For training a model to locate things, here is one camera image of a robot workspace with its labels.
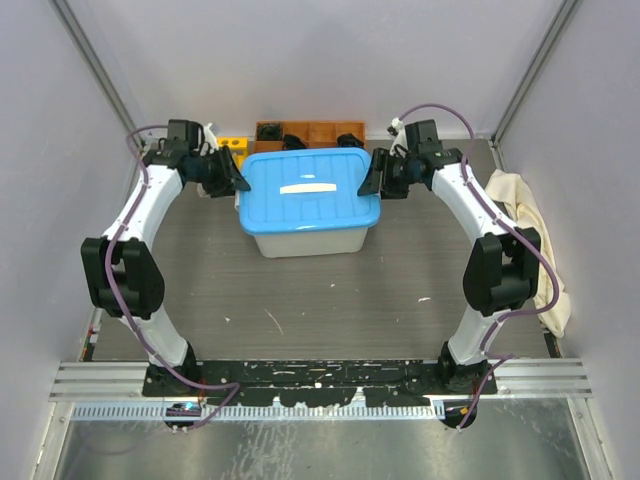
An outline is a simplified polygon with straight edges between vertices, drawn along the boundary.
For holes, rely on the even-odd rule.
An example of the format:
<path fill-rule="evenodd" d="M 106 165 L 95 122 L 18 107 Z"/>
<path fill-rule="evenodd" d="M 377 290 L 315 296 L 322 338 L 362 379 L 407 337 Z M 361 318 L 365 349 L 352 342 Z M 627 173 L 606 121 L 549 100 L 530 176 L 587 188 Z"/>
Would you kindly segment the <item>yellow test tube rack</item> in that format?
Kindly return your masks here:
<path fill-rule="evenodd" d="M 218 137 L 217 143 L 219 147 L 227 146 L 238 162 L 243 162 L 249 156 L 248 137 Z"/>

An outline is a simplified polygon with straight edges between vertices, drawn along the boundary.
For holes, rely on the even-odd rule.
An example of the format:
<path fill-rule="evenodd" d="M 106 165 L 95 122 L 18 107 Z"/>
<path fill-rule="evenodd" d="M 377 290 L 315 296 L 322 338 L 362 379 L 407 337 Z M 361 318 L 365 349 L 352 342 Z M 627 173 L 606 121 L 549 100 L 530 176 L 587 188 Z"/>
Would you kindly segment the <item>blue plastic lid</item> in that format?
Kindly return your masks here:
<path fill-rule="evenodd" d="M 252 154 L 241 170 L 250 185 L 237 197 L 241 227 L 253 236 L 370 228 L 381 199 L 358 194 L 370 165 L 356 147 Z"/>

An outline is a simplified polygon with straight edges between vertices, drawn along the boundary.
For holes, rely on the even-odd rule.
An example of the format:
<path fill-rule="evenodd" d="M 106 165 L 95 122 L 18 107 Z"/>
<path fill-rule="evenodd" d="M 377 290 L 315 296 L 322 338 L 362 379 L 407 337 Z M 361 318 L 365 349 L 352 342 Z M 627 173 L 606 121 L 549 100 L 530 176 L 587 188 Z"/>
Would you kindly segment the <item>white plastic tub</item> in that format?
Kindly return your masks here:
<path fill-rule="evenodd" d="M 376 195 L 238 194 L 241 228 L 267 258 L 355 253 L 381 215 Z"/>

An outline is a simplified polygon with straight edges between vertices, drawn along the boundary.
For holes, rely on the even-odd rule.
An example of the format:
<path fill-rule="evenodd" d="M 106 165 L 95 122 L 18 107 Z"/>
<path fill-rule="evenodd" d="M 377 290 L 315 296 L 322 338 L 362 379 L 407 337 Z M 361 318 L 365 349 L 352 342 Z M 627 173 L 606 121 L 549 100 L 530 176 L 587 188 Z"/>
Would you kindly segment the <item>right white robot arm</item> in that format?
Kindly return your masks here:
<path fill-rule="evenodd" d="M 535 295 L 541 238 L 534 228 L 522 229 L 503 217 L 464 154 L 443 146 L 435 121 L 395 119 L 389 132 L 393 143 L 374 150 L 359 196 L 400 200 L 410 186 L 421 184 L 444 202 L 471 243 L 462 280 L 467 307 L 436 369 L 442 388 L 459 394 L 487 371 L 487 349 L 500 317 L 520 310 Z"/>

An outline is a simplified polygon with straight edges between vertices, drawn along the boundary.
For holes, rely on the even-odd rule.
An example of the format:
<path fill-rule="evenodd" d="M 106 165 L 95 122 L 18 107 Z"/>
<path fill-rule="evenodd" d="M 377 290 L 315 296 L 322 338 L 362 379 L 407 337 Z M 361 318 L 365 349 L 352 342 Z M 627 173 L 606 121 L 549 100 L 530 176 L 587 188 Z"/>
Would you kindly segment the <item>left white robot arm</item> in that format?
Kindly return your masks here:
<path fill-rule="evenodd" d="M 152 372 L 178 396 L 203 385 L 191 344 L 164 306 L 165 281 L 152 247 L 172 203 L 194 183 L 211 198 L 232 197 L 251 187 L 227 146 L 210 125 L 171 119 L 164 136 L 132 151 L 138 179 L 114 222 L 80 249 L 93 305 L 119 319 L 148 355 Z"/>

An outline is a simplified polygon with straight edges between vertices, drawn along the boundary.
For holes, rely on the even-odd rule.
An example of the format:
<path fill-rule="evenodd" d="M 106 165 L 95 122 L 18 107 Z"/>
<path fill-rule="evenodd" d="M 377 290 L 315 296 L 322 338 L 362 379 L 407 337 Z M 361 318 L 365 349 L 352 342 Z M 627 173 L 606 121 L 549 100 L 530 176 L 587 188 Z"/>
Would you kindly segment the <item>rolled tie blue pattern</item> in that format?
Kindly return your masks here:
<path fill-rule="evenodd" d="M 364 142 L 352 133 L 345 133 L 337 137 L 336 143 L 338 147 L 354 147 L 363 148 Z"/>

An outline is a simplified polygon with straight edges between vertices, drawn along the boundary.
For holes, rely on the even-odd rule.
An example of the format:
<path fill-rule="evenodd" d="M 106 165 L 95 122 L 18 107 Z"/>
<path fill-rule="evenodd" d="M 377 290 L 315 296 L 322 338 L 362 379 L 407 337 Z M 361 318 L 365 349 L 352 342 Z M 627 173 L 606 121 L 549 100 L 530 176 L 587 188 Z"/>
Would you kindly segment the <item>rolled tie top left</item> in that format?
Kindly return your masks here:
<path fill-rule="evenodd" d="M 262 122 L 256 127 L 257 141 L 281 141 L 283 136 L 282 124 L 280 122 Z"/>

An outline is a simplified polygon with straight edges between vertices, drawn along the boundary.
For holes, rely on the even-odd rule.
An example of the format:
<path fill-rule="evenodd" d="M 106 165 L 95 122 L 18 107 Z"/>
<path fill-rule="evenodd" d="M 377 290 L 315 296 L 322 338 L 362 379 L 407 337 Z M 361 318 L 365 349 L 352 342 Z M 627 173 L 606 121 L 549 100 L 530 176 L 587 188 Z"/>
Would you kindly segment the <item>rolled tie orange pattern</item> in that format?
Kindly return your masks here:
<path fill-rule="evenodd" d="M 282 149 L 285 151 L 303 150 L 307 148 L 308 148 L 307 144 L 296 135 L 285 134 L 282 137 Z"/>

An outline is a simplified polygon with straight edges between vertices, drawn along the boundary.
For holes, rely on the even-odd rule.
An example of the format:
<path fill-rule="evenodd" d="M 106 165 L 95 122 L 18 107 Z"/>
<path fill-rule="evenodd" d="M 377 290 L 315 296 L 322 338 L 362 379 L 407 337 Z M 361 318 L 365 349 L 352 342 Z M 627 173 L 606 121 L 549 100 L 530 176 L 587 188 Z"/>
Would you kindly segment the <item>wooden compartment tray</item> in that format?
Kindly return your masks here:
<path fill-rule="evenodd" d="M 336 139 L 345 133 L 352 133 L 364 142 L 363 149 L 366 148 L 366 125 L 362 121 L 340 120 L 340 121 L 303 121 L 303 120 L 265 120 L 262 122 L 280 122 L 282 124 L 283 136 L 293 134 L 301 138 L 309 149 L 334 148 L 338 147 Z M 282 149 L 281 141 L 257 141 L 256 128 L 253 140 L 252 152 L 275 152 Z"/>

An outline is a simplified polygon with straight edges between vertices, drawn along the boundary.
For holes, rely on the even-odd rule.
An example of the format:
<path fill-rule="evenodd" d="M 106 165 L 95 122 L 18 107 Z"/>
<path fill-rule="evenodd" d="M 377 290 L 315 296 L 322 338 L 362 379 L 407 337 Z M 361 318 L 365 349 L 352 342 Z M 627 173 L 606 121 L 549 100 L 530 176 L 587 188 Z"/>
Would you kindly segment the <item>clear glass stirring rod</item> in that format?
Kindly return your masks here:
<path fill-rule="evenodd" d="M 279 334 L 281 336 L 284 336 L 284 331 L 279 323 L 279 321 L 276 319 L 276 317 L 267 309 L 264 309 L 264 312 L 267 314 L 267 316 L 272 320 L 272 322 L 274 323 L 274 325 L 277 327 Z"/>

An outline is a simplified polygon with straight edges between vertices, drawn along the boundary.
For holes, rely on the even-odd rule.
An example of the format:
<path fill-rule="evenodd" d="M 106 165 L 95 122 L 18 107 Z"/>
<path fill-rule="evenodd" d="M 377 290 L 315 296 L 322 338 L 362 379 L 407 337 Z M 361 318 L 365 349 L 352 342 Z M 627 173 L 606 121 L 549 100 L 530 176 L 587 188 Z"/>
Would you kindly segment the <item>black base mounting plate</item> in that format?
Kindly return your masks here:
<path fill-rule="evenodd" d="M 238 383 L 233 405 L 342 407 L 361 393 L 367 407 L 425 406 L 433 395 L 475 395 L 488 370 L 482 362 L 447 380 L 444 367 L 425 360 L 207 360 L 196 364 L 196 380 Z"/>

